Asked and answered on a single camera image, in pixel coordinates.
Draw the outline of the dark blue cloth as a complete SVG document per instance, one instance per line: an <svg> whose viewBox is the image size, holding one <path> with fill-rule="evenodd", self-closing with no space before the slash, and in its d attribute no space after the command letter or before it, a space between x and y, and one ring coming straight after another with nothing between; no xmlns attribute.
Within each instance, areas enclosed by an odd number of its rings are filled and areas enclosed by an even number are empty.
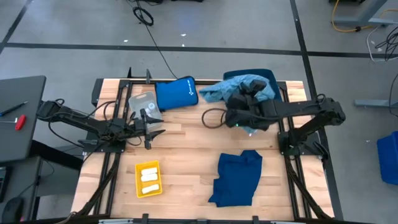
<svg viewBox="0 0 398 224"><path fill-rule="evenodd" d="M262 174L262 156L255 150L240 155L222 153L218 161L219 177L213 181L208 199L217 207L252 205L252 198Z"/></svg>

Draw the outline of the red-handled hex key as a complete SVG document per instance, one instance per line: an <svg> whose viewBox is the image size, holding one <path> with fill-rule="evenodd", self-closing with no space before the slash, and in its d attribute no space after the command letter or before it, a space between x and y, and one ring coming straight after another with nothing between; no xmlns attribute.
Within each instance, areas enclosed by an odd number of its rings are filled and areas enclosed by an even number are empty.
<svg viewBox="0 0 398 224"><path fill-rule="evenodd" d="M21 115L18 118L15 118L14 121L0 121L0 124L14 124L15 130L19 131L24 127L26 121L26 115Z"/></svg>

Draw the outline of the clear plastic bin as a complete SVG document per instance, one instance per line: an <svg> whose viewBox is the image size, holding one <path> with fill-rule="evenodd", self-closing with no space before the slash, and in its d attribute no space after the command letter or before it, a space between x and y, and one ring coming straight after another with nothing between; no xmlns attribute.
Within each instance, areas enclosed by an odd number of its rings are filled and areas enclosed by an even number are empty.
<svg viewBox="0 0 398 224"><path fill-rule="evenodd" d="M135 112L133 119L140 118L141 117L140 109L149 108L148 107L149 103L155 104L155 109L151 110L151 112L150 112L152 117L157 118L157 119L162 119L162 115L161 115L160 109L157 106L156 98L155 98L155 95L153 94L153 92L147 91L140 95L132 96L132 97L130 97L128 102L129 102L129 107L130 107L131 111Z"/></svg>

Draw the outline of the dark blue fabric bin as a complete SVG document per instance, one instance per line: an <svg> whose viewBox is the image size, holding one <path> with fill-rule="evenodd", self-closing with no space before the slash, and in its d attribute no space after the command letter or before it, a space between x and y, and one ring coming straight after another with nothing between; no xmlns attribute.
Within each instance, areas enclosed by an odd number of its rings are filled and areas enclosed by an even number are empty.
<svg viewBox="0 0 398 224"><path fill-rule="evenodd" d="M270 86L272 90L275 92L275 99L282 101L282 96L280 94L279 86L277 84L277 80L271 70L265 68L256 68L256 69L246 69L246 70L233 70L229 72L225 72L223 74L223 79L227 80L229 78L239 76L239 75L259 75L263 78L266 78L270 81Z"/></svg>

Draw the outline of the yellow plastic basket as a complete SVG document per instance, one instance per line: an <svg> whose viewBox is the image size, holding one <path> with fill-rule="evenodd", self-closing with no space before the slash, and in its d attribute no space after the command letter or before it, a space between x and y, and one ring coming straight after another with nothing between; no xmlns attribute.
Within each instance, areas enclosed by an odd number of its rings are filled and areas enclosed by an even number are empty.
<svg viewBox="0 0 398 224"><path fill-rule="evenodd" d="M151 167L156 167L158 169L158 180L156 181L151 181L151 182L142 182L141 181L141 170L142 169L147 169ZM144 162L140 164L135 165L135 173L136 173L136 195L138 198L144 198L144 197L150 197L150 196L155 196L155 195L160 195L162 193L162 180L161 180L161 174L160 174L160 166L158 161L149 161L149 162ZM144 187L148 187L150 185L154 184L159 184L160 189L154 192L150 192L149 194L143 194L142 189Z"/></svg>

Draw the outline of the blue zip pouch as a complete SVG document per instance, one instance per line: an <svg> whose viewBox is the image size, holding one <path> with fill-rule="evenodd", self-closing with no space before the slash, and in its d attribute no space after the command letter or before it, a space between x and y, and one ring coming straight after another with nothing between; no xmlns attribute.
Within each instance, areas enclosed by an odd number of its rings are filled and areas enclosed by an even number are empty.
<svg viewBox="0 0 398 224"><path fill-rule="evenodd" d="M179 78L169 83L156 83L155 93L157 106L161 111L198 104L195 79L191 76Z"/></svg>

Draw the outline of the light blue patterned gown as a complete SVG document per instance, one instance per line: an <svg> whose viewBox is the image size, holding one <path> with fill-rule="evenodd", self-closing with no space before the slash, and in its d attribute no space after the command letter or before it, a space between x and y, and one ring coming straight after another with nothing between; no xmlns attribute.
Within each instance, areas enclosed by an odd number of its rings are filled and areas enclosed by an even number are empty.
<svg viewBox="0 0 398 224"><path fill-rule="evenodd" d="M267 82L267 86L263 89L264 92L264 100L256 103L255 105L247 105L245 110L236 110L236 109L222 109L220 124L216 126L211 126L206 124L205 116L207 113L212 111L212 109L208 109L203 112L201 116L201 121L206 128L216 129L220 128L223 125L226 125L230 128L234 126L239 126L245 130L248 134L255 133L258 129L268 130L269 126L278 120L280 120L280 116L277 115L265 115L261 111L261 104L267 100L274 100L275 92L272 90L270 81L266 78L263 78L259 75L239 75L227 80L223 80L209 87L205 87L200 90L199 93L204 98L207 103L216 103L223 101L226 102L228 98L234 94L244 95L244 92L241 89L242 83L249 84L252 82L254 86L254 80L262 80Z"/></svg>

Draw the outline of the grey desk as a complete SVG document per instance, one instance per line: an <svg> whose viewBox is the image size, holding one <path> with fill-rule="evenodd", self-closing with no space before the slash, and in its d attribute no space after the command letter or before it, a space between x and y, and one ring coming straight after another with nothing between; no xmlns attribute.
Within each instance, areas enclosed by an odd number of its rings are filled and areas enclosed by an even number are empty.
<svg viewBox="0 0 398 224"><path fill-rule="evenodd" d="M21 161L3 162L0 163L0 167L11 168L6 194L4 200L0 203L0 223L3 223L1 221L2 212L7 201L14 197L22 197L24 199L24 209L20 221L30 220L36 200L37 185L40 179L41 158L31 157Z"/></svg>

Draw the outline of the black computer mouse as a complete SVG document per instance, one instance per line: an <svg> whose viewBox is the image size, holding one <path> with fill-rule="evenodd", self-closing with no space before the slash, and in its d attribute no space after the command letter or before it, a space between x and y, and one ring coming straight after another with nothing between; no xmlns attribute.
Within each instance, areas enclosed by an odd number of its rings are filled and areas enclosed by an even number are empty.
<svg viewBox="0 0 398 224"><path fill-rule="evenodd" d="M10 199L3 209L1 221L3 223L19 222L22 218L23 209L24 199L22 197Z"/></svg>

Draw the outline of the black side table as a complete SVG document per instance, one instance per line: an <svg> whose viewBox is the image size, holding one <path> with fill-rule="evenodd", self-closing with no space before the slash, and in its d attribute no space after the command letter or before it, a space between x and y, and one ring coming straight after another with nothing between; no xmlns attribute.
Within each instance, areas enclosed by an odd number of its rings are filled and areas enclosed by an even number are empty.
<svg viewBox="0 0 398 224"><path fill-rule="evenodd" d="M27 104L0 117L14 121L26 115L24 127L17 131L14 124L0 124L0 162L23 160L29 156L37 121L36 112L44 92L46 77L34 76L0 80L0 112L25 101Z"/></svg>

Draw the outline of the blue plastic crate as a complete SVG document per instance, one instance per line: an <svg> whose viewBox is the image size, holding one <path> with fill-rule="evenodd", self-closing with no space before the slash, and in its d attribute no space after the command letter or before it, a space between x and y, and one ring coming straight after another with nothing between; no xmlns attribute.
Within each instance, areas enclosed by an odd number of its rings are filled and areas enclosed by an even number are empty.
<svg viewBox="0 0 398 224"><path fill-rule="evenodd" d="M398 185L398 131L378 139L377 152L382 180Z"/></svg>

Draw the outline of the black keyboard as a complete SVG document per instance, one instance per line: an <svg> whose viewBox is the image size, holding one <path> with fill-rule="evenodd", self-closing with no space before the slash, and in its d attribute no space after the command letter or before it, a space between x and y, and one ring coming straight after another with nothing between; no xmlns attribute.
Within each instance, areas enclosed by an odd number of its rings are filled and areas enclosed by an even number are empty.
<svg viewBox="0 0 398 224"><path fill-rule="evenodd" d="M0 203L4 200L10 174L10 167L0 167Z"/></svg>

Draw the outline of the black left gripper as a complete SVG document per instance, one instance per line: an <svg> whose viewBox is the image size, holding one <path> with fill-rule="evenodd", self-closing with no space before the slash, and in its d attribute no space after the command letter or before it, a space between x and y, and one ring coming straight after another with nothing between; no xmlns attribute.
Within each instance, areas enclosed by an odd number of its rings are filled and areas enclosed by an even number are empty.
<svg viewBox="0 0 398 224"><path fill-rule="evenodd" d="M140 118L135 118L142 121L142 132L139 135L144 136L144 147L149 150L152 149L150 139L154 139L156 136L165 132L165 130L161 129L149 133L147 125L155 123L163 123L164 121L162 119L157 119L147 116L145 114L144 108L140 109L140 115L141 115Z"/></svg>

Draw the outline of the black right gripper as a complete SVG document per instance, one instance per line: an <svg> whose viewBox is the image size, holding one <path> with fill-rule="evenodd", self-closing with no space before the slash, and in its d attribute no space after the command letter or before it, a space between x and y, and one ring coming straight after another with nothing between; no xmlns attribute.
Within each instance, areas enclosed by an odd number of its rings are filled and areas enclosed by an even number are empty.
<svg viewBox="0 0 398 224"><path fill-rule="evenodd" d="M247 105L255 105L256 103L263 101L263 89L265 89L266 86L267 82L262 80L254 80L254 86L252 82L249 84L242 83L241 89L244 92L244 99L246 100Z"/></svg>

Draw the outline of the black pen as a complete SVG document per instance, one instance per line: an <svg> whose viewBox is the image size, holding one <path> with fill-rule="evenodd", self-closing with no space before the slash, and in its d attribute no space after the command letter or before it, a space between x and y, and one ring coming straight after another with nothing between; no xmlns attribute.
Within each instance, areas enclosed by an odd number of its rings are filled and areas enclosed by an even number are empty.
<svg viewBox="0 0 398 224"><path fill-rule="evenodd" d="M7 114L9 114L9 113L11 113L11 112L17 110L18 108L24 106L24 105L27 104L27 103L28 103L28 101L25 101L25 102L23 102L23 103L20 103L20 104L18 104L18 105L12 106L12 107L10 107L10 108L8 108L8 109L6 109L6 110L1 111L1 112L0 112L0 117L3 117L3 116L5 116L5 115L7 115Z"/></svg>

